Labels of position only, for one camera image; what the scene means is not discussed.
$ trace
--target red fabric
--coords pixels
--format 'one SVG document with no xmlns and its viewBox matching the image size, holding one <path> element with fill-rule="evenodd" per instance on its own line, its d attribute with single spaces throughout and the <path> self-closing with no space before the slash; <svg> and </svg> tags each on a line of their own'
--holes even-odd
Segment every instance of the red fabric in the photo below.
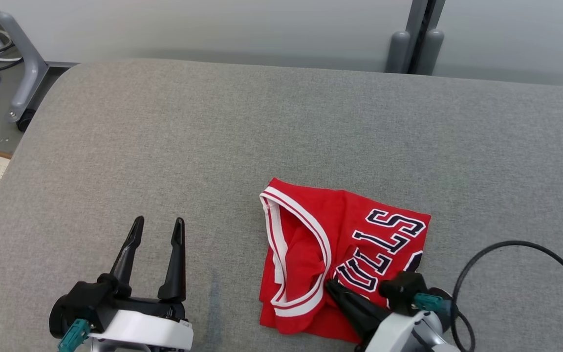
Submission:
<svg viewBox="0 0 563 352">
<path fill-rule="evenodd" d="M 416 270 L 431 216 L 344 190 L 302 187 L 276 178 L 260 198 L 271 243 L 260 287 L 260 324 L 283 334 L 308 332 L 360 342 L 324 283 L 337 279 L 386 306 L 377 284 L 401 270 Z"/>
</svg>

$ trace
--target teal connector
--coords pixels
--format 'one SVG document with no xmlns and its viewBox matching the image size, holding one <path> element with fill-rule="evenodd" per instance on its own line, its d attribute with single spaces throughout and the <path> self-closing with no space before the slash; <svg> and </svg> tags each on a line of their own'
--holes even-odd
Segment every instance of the teal connector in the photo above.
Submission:
<svg viewBox="0 0 563 352">
<path fill-rule="evenodd" d="M 414 305 L 420 310 L 438 312 L 442 309 L 442 297 L 431 294 L 418 293 L 414 296 Z"/>
<path fill-rule="evenodd" d="M 74 352 L 90 334 L 90 326 L 84 319 L 76 319 L 58 344 L 58 352 Z"/>
</svg>

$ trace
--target red jersey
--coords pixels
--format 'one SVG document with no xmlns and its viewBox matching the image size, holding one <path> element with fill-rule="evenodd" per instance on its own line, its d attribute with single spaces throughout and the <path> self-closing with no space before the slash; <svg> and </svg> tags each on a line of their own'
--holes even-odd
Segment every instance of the red jersey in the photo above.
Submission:
<svg viewBox="0 0 563 352">
<path fill-rule="evenodd" d="M 308 332 L 358 343 L 325 291 L 337 279 L 387 306 L 378 283 L 418 268 L 431 216 L 377 203 L 344 190 L 274 178 L 260 194 L 270 248 L 260 287 L 260 324 L 282 334 Z"/>
</svg>

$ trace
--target basketball jersey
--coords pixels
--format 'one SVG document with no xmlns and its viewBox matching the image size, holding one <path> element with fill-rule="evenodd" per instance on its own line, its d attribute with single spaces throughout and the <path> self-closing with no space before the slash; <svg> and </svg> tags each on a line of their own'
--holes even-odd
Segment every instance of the basketball jersey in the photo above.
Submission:
<svg viewBox="0 0 563 352">
<path fill-rule="evenodd" d="M 344 190 L 274 178 L 260 194 L 270 245 L 260 287 L 260 324 L 358 343 L 324 290 L 329 279 L 387 306 L 378 283 L 418 268 L 431 216 Z"/>
</svg>

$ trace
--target gray fabric surface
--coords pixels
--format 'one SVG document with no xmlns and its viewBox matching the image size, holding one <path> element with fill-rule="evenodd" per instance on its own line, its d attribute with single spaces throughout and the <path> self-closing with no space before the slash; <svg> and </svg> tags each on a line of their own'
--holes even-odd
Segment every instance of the gray fabric surface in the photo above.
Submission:
<svg viewBox="0 0 563 352">
<path fill-rule="evenodd" d="M 163 283 L 186 220 L 194 351 L 342 351 L 259 326 L 274 176 L 432 215 L 420 270 L 452 290 L 507 239 L 563 257 L 563 87 L 162 60 L 79 65 L 51 89 L 0 184 L 0 352 L 53 351 L 47 317 L 110 269 L 146 218 L 131 285 Z M 472 269 L 479 351 L 563 351 L 563 268 L 531 249 Z"/>
</svg>

